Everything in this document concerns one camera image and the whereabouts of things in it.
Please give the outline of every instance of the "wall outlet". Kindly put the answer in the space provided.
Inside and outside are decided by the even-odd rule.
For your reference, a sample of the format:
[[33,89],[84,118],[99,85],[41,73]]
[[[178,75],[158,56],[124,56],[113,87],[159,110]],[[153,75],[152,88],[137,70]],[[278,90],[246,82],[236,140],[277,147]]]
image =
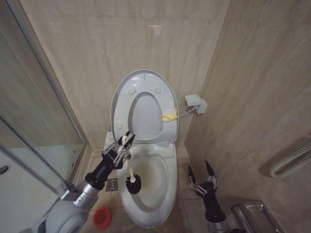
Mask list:
[[206,109],[207,109],[207,103],[205,102],[204,99],[201,99],[200,105],[198,105],[198,107],[195,110],[198,114],[203,114],[205,113]]
[[202,100],[198,95],[188,95],[185,99],[188,107],[200,105]]

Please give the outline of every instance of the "beige tile wall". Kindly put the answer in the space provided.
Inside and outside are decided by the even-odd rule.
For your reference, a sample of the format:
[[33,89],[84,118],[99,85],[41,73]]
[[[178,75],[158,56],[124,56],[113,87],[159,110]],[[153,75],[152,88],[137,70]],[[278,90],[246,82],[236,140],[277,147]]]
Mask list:
[[222,203],[261,199],[286,232],[311,228],[311,164],[265,175],[311,132],[310,11],[307,0],[231,0],[201,91],[208,112],[193,116],[185,140],[197,176],[205,159],[220,176]]
[[[184,96],[199,94],[229,0],[21,0],[93,149],[124,76],[151,69]],[[191,117],[180,119],[183,142]]]

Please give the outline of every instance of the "toilet brush handle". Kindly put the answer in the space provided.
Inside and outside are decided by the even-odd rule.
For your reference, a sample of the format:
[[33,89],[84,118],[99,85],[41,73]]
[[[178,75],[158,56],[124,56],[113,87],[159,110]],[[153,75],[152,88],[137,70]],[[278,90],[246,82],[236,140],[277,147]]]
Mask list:
[[135,182],[135,177],[134,177],[134,172],[133,172],[133,165],[132,165],[132,161],[131,159],[127,160],[127,164],[128,164],[128,171],[130,172],[130,176],[131,176],[131,182],[134,183]]

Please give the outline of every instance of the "toilet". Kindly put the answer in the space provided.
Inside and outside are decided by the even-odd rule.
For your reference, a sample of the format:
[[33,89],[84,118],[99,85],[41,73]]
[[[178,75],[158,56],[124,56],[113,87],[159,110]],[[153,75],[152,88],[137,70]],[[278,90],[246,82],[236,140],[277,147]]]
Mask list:
[[152,228],[169,216],[176,197],[177,161],[175,140],[178,118],[163,122],[161,115],[175,115],[177,100],[167,81],[151,70],[128,74],[117,87],[111,103],[110,119],[114,139],[127,131],[135,134],[130,149],[141,190],[132,195],[125,181],[128,164],[117,170],[123,206],[139,226]]

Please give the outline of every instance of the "bathroom floor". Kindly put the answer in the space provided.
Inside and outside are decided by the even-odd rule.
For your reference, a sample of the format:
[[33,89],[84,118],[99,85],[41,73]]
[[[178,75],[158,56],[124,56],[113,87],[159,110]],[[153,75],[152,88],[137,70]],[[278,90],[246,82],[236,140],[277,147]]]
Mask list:
[[[118,191],[106,192],[105,188],[99,193],[99,200],[89,214],[89,218],[82,228],[82,233],[207,233],[207,223],[204,217],[204,204],[188,187],[189,157],[184,144],[176,144],[177,152],[177,197],[173,210],[168,219],[154,229],[144,229],[137,226],[122,207],[121,196]],[[94,150],[88,164],[87,173],[93,170],[101,161],[101,150]],[[101,207],[109,208],[112,222],[106,231],[99,231],[93,224],[93,215]]]

